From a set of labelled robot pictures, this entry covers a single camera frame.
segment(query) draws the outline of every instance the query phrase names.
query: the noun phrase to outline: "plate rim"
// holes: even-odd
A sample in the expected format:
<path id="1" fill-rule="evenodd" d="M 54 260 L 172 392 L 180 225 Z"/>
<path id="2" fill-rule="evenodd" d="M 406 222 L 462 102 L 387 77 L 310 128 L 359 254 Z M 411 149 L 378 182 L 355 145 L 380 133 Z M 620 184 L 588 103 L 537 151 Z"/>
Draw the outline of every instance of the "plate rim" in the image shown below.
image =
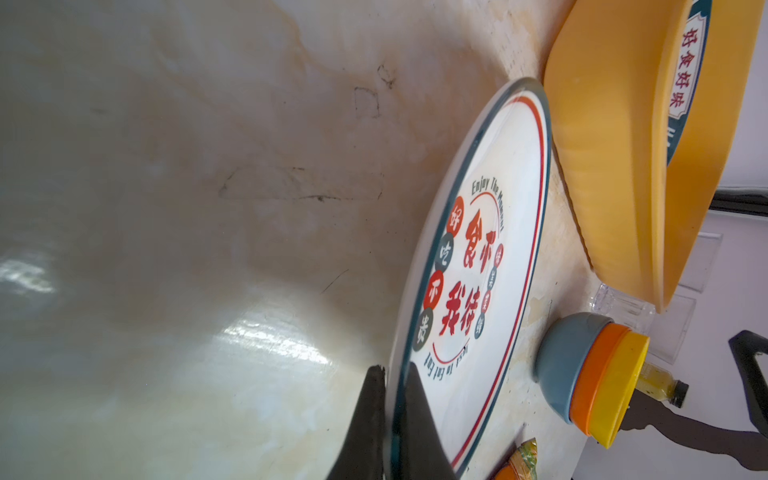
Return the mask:
<path id="1" fill-rule="evenodd" d="M 531 285 L 533 283 L 533 277 L 535 274 L 535 268 L 536 268 L 536 262 L 538 260 L 538 250 L 541 245 L 541 232 L 544 228 L 544 221 L 545 221 L 545 213 L 546 213 L 546 207 L 547 207 L 547 196 L 548 196 L 548 190 L 549 190 L 549 174 L 551 170 L 551 156 L 552 156 L 552 138 L 551 138 L 551 119 L 549 114 L 549 102 L 547 100 L 546 94 L 544 92 L 544 88 L 541 86 L 541 83 L 531 77 L 523 77 L 519 78 L 516 81 L 510 81 L 505 86 L 500 88 L 494 97 L 486 104 L 485 108 L 483 109 L 483 112 L 478 116 L 478 118 L 475 120 L 475 123 L 472 125 L 470 130 L 467 132 L 467 135 L 465 137 L 464 142 L 462 142 L 462 145 L 459 147 L 459 149 L 456 152 L 456 155 L 454 157 L 454 160 L 452 162 L 451 167 L 449 167 L 448 171 L 446 171 L 445 177 L 443 179 L 443 184 L 441 185 L 438 194 L 435 196 L 435 202 L 432 205 L 432 208 L 430 209 L 430 212 L 427 216 L 427 219 L 425 221 L 425 228 L 422 231 L 420 235 L 420 241 L 419 245 L 416 247 L 417 251 L 414 253 L 414 262 L 412 263 L 410 269 L 409 269 L 409 277 L 412 275 L 414 267 L 418 268 L 419 275 L 418 275 L 418 290 L 414 297 L 414 302 L 412 305 L 408 305 L 408 319 L 409 319 L 409 325 L 408 325 L 408 332 L 406 333 L 404 339 L 398 339 L 396 338 L 395 344 L 392 348 L 392 355 L 390 357 L 389 361 L 389 367 L 390 372 L 388 372 L 388 392 L 389 390 L 394 387 L 396 388 L 396 393 L 394 394 L 394 405 L 393 410 L 391 411 L 391 417 L 387 420 L 386 430 L 385 430 L 385 469 L 387 470 L 387 473 L 390 472 L 396 472 L 396 467 L 399 463 L 399 452 L 397 449 L 397 445 L 399 445 L 399 434 L 395 432 L 396 428 L 396 420 L 402 416 L 402 406 L 403 406 L 403 396 L 405 393 L 404 385 L 406 384 L 407 375 L 408 375 L 408 369 L 406 366 L 410 363 L 410 358 L 412 355 L 412 344 L 413 344 L 413 336 L 415 333 L 415 327 L 418 323 L 418 317 L 419 312 L 417 310 L 420 310 L 419 308 L 419 298 L 422 298 L 424 296 L 425 292 L 425 285 L 427 281 L 425 279 L 429 278 L 429 274 L 432 270 L 432 263 L 429 262 L 429 259 L 434 258 L 435 252 L 437 249 L 437 246 L 439 244 L 440 238 L 441 238 L 441 232 L 445 229 L 445 223 L 447 222 L 447 216 L 450 214 L 450 211 L 453 207 L 453 202 L 455 201 L 456 196 L 458 195 L 458 190 L 462 185 L 462 182 L 466 178 L 466 173 L 468 170 L 468 167 L 470 163 L 472 162 L 472 159 L 474 158 L 475 152 L 477 151 L 478 146 L 480 145 L 480 142 L 485 137 L 486 132 L 488 131 L 488 127 L 491 125 L 493 120 L 496 118 L 496 115 L 499 113 L 499 111 L 505 106 L 505 103 L 507 100 L 512 97 L 513 95 L 521 92 L 521 91 L 530 91 L 541 104 L 541 110 L 544 114 L 544 128 L 545 132 L 542 132 L 542 137 L 546 136 L 547 142 L 548 142 L 548 148 L 546 151 L 546 158 L 543 160 L 543 171 L 542 176 L 545 177 L 543 181 L 541 182 L 542 186 L 541 189 L 543 192 L 541 192 L 542 203 L 541 203 L 541 217 L 539 219 L 539 225 L 538 229 L 535 230 L 534 235 L 538 235 L 538 239 L 536 241 L 536 245 L 534 247 L 533 251 L 533 259 L 532 259 L 532 265 L 531 265 L 531 274 L 530 274 L 530 280 L 528 281 L 528 285 L 525 287 L 525 291 L 523 292 L 524 302 L 521 306 L 520 314 L 522 314 L 525 311 L 525 307 L 528 304 L 528 292 L 530 292 Z M 457 170 L 455 172 L 455 176 L 452 178 L 452 181 L 449 181 L 451 170 Z M 433 215 L 436 215 L 436 213 L 433 213 L 436 208 L 442 207 L 442 212 L 439 214 L 439 216 L 436 218 L 436 225 L 434 229 L 427 230 L 431 225 L 432 222 L 430 222 L 431 217 Z M 427 241 L 430 241 L 429 244 L 429 253 L 426 256 L 427 261 L 425 263 L 422 263 L 419 261 L 418 257 L 418 251 L 422 249 L 422 244 L 425 242 L 425 235 L 427 238 Z M 410 285 L 406 281 L 406 291 L 403 293 L 402 300 L 407 300 L 406 297 L 408 296 L 407 293 L 410 290 Z M 403 305 L 401 305 L 398 316 L 400 317 L 403 313 Z M 506 377 L 507 369 L 509 367 L 509 362 L 512 357 L 512 353 L 515 350 L 515 345 L 517 344 L 518 340 L 518 332 L 520 330 L 521 324 L 518 324 L 512 331 L 512 336 L 514 337 L 514 341 L 512 342 L 511 348 L 509 350 L 509 353 L 507 355 L 507 359 L 504 361 L 502 374 L 498 377 L 498 385 L 501 385 L 504 382 L 504 378 Z M 396 365 L 395 361 L 399 360 L 399 371 L 397 372 L 397 383 L 395 385 L 392 384 L 392 381 L 394 378 L 391 375 L 392 372 L 392 365 Z M 483 432 L 485 431 L 485 427 L 488 424 L 488 420 L 491 417 L 491 414 L 493 412 L 493 408 L 495 406 L 496 400 L 498 398 L 498 394 L 501 391 L 501 388 L 498 387 L 495 389 L 495 392 L 490 392 L 488 395 L 492 395 L 493 398 L 488 404 L 488 413 L 485 415 L 485 418 L 482 421 L 482 424 L 480 425 L 477 435 L 475 436 L 474 441 L 472 442 L 472 446 L 469 448 L 469 450 L 466 453 L 466 456 L 464 460 L 461 462 L 460 466 L 455 470 L 457 478 L 462 475 L 462 473 L 465 471 L 467 465 L 469 464 L 470 459 L 472 458 L 472 455 L 475 453 L 475 450 L 477 448 L 477 445 L 480 441 L 480 438 L 482 437 Z"/>

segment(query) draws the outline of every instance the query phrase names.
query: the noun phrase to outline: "black plastic object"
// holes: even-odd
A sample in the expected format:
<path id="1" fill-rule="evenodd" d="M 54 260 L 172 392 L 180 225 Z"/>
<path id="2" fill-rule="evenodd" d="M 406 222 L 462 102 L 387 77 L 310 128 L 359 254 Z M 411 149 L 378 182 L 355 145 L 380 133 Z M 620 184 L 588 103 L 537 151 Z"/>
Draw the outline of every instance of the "black plastic object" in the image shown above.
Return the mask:
<path id="1" fill-rule="evenodd" d="M 676 406 L 677 408 L 683 407 L 683 402 L 685 402 L 685 395 L 688 394 L 688 384 L 685 382 L 681 382 L 680 380 L 677 380 L 677 382 L 674 384 L 674 392 L 672 392 L 672 398 L 670 399 L 670 404 L 672 406 Z"/>
<path id="2" fill-rule="evenodd" d="M 749 330 L 742 330 L 728 340 L 728 344 L 744 384 L 750 421 L 758 432 L 768 438 L 768 385 L 755 360 L 756 354 L 768 353 L 768 339 Z"/>
<path id="3" fill-rule="evenodd" d="M 370 367 L 328 480 L 382 479 L 385 391 L 384 368 Z M 393 476 L 407 480 L 456 480 L 453 468 L 442 451 L 422 381 L 413 363 L 409 365 L 400 422 L 400 470 L 393 472 Z"/>

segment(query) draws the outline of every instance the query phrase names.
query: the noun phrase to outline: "white plate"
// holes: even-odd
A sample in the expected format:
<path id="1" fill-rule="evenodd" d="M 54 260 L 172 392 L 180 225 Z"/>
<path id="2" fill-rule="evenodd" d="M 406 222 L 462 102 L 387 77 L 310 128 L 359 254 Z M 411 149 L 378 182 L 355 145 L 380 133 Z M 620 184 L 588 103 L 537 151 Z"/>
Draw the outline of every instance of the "white plate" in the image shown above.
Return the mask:
<path id="1" fill-rule="evenodd" d="M 409 362 L 418 367 L 445 455 L 457 475 L 466 468 L 520 329 L 549 164 L 544 90 L 533 78 L 510 82 L 464 139 L 414 253 L 389 360 L 387 470 L 398 469 Z"/>

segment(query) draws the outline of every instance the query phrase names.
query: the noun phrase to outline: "orange bowl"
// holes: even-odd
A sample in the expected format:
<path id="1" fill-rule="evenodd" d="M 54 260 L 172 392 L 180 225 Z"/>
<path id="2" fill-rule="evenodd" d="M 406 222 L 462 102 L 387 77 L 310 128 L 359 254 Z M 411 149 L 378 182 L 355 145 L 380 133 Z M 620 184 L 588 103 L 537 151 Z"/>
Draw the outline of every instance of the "orange bowl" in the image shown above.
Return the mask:
<path id="1" fill-rule="evenodd" d="M 589 419 L 592 413 L 594 398 L 598 394 L 600 385 L 608 363 L 616 351 L 621 339 L 629 332 L 629 328 L 617 323 L 609 323 L 603 328 L 595 339 L 592 348 L 587 354 L 584 365 L 581 367 L 573 399 L 571 400 L 571 421 L 585 435 L 589 433 Z"/>

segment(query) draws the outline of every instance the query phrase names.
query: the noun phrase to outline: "plate logo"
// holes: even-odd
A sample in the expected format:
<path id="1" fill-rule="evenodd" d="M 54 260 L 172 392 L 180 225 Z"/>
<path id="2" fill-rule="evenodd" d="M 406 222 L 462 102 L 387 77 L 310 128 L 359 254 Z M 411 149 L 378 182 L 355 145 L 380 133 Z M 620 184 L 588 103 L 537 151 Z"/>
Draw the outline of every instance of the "plate logo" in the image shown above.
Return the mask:
<path id="1" fill-rule="evenodd" d="M 672 156 L 680 143 L 690 106 L 694 101 L 704 48 L 707 45 L 711 12 L 712 0 L 694 0 L 694 6 L 690 10 L 683 30 L 677 66 L 672 80 L 670 116 L 667 125 L 667 165 L 672 161 Z"/>
<path id="2" fill-rule="evenodd" d="M 412 343 L 416 352 L 429 348 L 423 367 L 436 382 L 460 367 L 482 335 L 504 258 L 504 193 L 498 180 L 478 175 L 467 187 L 454 201 L 435 252 Z"/>

